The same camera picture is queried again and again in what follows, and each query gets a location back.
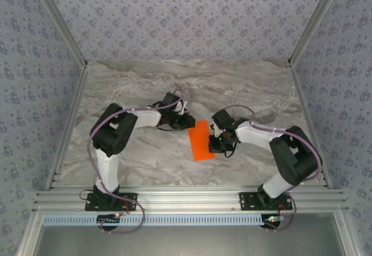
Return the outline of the aluminium frame post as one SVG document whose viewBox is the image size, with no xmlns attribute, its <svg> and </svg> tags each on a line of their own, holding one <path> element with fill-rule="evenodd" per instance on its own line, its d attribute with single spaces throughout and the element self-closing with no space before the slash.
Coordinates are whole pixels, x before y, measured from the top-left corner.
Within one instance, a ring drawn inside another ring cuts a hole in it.
<svg viewBox="0 0 372 256">
<path fill-rule="evenodd" d="M 70 31 L 61 12 L 59 11 L 55 0 L 41 0 L 41 2 L 45 6 L 45 9 L 47 10 L 48 14 L 52 18 L 58 32 L 60 33 L 65 43 L 69 47 L 69 50 L 71 51 L 77 63 L 79 64 L 81 68 L 85 68 L 86 66 L 85 57 L 82 51 L 80 50 L 77 41 L 73 37 L 73 34 Z"/>
<path fill-rule="evenodd" d="M 299 40 L 295 44 L 294 49 L 288 58 L 288 63 L 291 68 L 294 68 L 294 66 L 298 63 L 332 2 L 333 0 L 317 1 L 313 12 L 299 37 Z"/>
</svg>

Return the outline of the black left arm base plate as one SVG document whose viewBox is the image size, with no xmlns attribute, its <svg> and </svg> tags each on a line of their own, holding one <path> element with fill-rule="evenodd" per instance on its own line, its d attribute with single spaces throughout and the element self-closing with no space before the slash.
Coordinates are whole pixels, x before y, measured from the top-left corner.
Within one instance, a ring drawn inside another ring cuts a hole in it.
<svg viewBox="0 0 372 256">
<path fill-rule="evenodd" d="M 136 205 L 132 202 L 114 198 L 105 193 L 90 192 L 85 201 L 85 211 L 135 211 Z"/>
</svg>

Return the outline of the black controller board with LED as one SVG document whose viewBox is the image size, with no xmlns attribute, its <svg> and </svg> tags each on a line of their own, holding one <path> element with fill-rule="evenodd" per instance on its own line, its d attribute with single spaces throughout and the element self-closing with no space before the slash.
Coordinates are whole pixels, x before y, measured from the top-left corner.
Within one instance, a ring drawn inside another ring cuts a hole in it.
<svg viewBox="0 0 372 256">
<path fill-rule="evenodd" d="M 96 223 L 102 226 L 117 226 L 120 223 L 120 214 L 98 215 Z"/>
<path fill-rule="evenodd" d="M 285 221 L 285 217 L 281 215 L 262 215 L 263 227 L 268 229 L 276 229 L 278 228 L 283 221 Z"/>
</svg>

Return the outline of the aluminium table side rail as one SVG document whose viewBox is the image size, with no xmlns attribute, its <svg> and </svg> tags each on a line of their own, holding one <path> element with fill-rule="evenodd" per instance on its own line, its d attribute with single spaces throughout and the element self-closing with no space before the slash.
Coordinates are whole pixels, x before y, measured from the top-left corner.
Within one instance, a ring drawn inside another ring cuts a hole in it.
<svg viewBox="0 0 372 256">
<path fill-rule="evenodd" d="M 309 109 L 307 107 L 306 98 L 305 98 L 304 93 L 302 91 L 300 81 L 298 79 L 297 73 L 296 73 L 295 68 L 293 67 L 293 65 L 290 62 L 288 62 L 288 65 L 289 65 L 289 68 L 291 70 L 291 75 L 292 75 L 292 78 L 293 78 L 293 81 L 294 81 L 296 92 L 298 94 L 299 102 L 301 103 L 302 111 L 305 115 L 305 121 L 306 121 L 307 129 L 309 131 L 308 132 L 309 139 L 311 140 L 312 144 L 316 148 L 317 152 L 320 154 L 320 156 L 322 158 L 322 161 L 323 161 L 321 174 L 319 175 L 319 177 L 317 179 L 312 180 L 312 182 L 314 182 L 316 184 L 324 185 L 328 189 L 332 189 L 333 185 L 332 185 L 332 182 L 331 182 L 331 179 L 330 179 L 330 176 L 329 176 L 329 173 L 328 173 L 328 169 L 327 169 L 327 166 L 326 166 L 326 159 L 325 159 L 325 157 L 323 155 L 323 152 L 321 150 L 320 143 L 319 143 L 319 140 L 318 140 L 317 135 L 316 135 L 316 131 L 315 131 L 315 128 L 314 128 L 314 125 L 313 125 L 313 121 L 311 119 Z"/>
<path fill-rule="evenodd" d="M 81 74 L 79 76 L 79 80 L 78 80 L 78 83 L 77 83 L 77 88 L 76 88 L 76 90 L 74 92 L 74 95 L 73 95 L 73 100 L 72 100 L 72 103 L 71 103 L 69 113 L 68 113 L 67 118 L 66 118 L 65 126 L 64 126 L 64 129 L 63 129 L 63 133 L 62 133 L 62 137 L 61 137 L 60 142 L 58 144 L 56 154 L 55 154 L 55 157 L 53 159 L 52 166 L 51 166 L 51 170 L 50 170 L 48 178 L 46 180 L 46 185 L 45 185 L 46 191 L 49 191 L 52 188 L 54 177 L 60 171 L 60 169 L 61 169 L 61 167 L 64 163 L 65 156 L 66 156 L 67 150 L 69 148 L 69 142 L 70 142 L 70 139 L 71 139 L 71 135 L 73 133 L 74 124 L 75 124 L 76 117 L 77 117 L 77 112 L 78 112 L 78 107 L 79 107 L 80 102 L 81 102 L 81 96 L 82 96 L 83 91 L 84 91 L 86 79 L 87 79 L 87 64 L 83 65 Z"/>
</svg>

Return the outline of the orange paper sheet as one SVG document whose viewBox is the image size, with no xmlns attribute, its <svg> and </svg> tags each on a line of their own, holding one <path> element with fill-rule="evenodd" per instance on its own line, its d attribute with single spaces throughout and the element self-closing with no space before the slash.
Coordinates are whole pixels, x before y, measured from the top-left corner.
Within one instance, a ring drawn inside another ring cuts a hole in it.
<svg viewBox="0 0 372 256">
<path fill-rule="evenodd" d="M 194 161 L 214 159 L 215 154 L 209 152 L 209 126 L 207 120 L 197 120 L 195 127 L 188 129 L 189 141 Z"/>
</svg>

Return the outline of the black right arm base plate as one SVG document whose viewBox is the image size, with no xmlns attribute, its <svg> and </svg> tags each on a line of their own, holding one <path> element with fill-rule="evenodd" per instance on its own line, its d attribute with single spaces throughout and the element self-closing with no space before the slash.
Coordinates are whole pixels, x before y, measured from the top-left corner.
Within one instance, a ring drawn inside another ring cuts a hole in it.
<svg viewBox="0 0 372 256">
<path fill-rule="evenodd" d="M 292 201 L 287 194 L 281 194 L 277 198 L 270 198 L 264 192 L 241 192 L 238 196 L 242 211 L 293 209 Z"/>
</svg>

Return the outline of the aluminium frame leg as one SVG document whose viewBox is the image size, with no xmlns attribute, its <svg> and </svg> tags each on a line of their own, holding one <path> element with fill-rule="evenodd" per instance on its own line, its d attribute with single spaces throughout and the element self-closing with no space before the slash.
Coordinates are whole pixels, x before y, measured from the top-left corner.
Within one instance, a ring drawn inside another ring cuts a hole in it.
<svg viewBox="0 0 372 256">
<path fill-rule="evenodd" d="M 347 219 L 347 214 L 341 210 L 338 210 L 337 212 L 334 212 L 334 219 L 345 256 L 359 256 L 357 245 L 355 244 L 354 237 L 352 236 L 351 223 Z"/>
<path fill-rule="evenodd" d="M 43 226 L 44 214 L 34 212 L 30 215 L 16 256 L 33 256 Z"/>
</svg>

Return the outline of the aluminium cross beam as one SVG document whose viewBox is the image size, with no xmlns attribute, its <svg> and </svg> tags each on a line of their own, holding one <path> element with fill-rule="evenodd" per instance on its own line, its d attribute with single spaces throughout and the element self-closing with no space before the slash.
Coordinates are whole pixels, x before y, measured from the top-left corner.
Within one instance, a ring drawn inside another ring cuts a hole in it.
<svg viewBox="0 0 372 256">
<path fill-rule="evenodd" d="M 149 214 L 229 213 L 240 211 L 239 193 L 253 192 L 249 186 L 138 186 L 123 192 L 137 193 L 138 202 Z M 80 187 L 56 187 L 37 192 L 33 212 L 72 214 L 84 212 L 84 193 Z M 347 211 L 342 190 L 324 186 L 300 186 L 292 190 L 300 213 Z"/>
</svg>

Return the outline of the grey metal sheet panel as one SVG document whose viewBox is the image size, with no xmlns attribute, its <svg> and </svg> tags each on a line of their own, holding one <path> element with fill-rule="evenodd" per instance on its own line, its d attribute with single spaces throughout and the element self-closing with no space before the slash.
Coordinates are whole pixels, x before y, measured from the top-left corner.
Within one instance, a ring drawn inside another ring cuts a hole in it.
<svg viewBox="0 0 372 256">
<path fill-rule="evenodd" d="M 346 256 L 331 215 L 299 214 L 283 232 L 260 226 L 146 226 L 103 234 L 96 226 L 47 226 L 34 256 Z"/>
</svg>

